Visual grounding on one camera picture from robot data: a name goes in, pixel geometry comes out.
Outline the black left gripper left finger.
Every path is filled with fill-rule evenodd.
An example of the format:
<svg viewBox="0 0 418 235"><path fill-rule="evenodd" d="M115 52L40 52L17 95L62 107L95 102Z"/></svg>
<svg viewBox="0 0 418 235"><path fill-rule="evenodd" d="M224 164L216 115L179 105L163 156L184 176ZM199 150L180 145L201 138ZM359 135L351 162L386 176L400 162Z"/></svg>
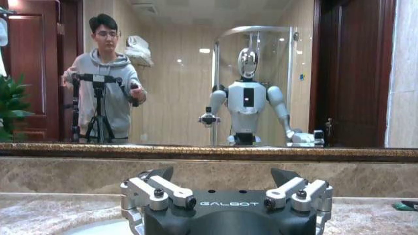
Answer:
<svg viewBox="0 0 418 235"><path fill-rule="evenodd" d="M172 167L152 169L123 180L120 184L121 216L135 235L145 233L144 216L137 208L149 207L153 211L161 211L168 208L169 202L187 211L195 208L193 192L171 182L172 174Z"/></svg>

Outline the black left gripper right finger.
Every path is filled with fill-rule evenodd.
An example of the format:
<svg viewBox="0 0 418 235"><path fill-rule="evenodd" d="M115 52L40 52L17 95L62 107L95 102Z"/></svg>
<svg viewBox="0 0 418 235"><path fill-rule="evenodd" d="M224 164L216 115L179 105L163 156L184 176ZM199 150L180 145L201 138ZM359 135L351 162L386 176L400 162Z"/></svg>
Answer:
<svg viewBox="0 0 418 235"><path fill-rule="evenodd" d="M315 212L315 234L320 235L331 219L332 186L323 180L310 182L292 171L272 168L269 172L277 188L265 191L267 210L282 209L288 204L298 213Z"/></svg>

